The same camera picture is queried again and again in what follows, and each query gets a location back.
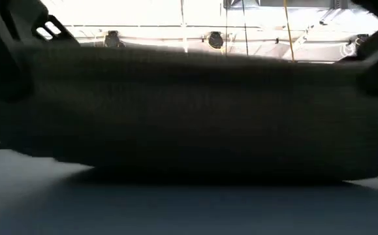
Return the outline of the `grey waffle-weave towel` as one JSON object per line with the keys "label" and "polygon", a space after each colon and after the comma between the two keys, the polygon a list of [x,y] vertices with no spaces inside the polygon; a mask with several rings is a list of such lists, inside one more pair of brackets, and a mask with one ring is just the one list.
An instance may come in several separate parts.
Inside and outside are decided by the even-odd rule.
{"label": "grey waffle-weave towel", "polygon": [[0,51],[0,143],[135,173],[378,176],[378,78],[358,63],[147,49]]}

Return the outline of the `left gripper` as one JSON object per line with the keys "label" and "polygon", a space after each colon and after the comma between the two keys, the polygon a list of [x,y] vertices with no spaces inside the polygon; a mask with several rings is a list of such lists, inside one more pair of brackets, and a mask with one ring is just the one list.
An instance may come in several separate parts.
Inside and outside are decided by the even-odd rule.
{"label": "left gripper", "polygon": [[15,101],[33,89],[28,47],[79,46],[41,0],[0,0],[0,100]]}

